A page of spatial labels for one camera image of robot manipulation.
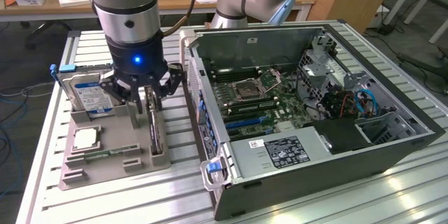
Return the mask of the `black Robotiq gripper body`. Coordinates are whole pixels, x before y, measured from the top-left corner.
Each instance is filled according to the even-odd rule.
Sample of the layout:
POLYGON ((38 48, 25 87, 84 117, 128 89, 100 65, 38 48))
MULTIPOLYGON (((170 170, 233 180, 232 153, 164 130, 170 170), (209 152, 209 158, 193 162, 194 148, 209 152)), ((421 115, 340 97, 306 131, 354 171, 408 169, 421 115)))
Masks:
POLYGON ((160 80, 168 71, 162 53, 162 33, 138 43, 121 43, 105 37, 114 66, 114 76, 122 82, 160 80))

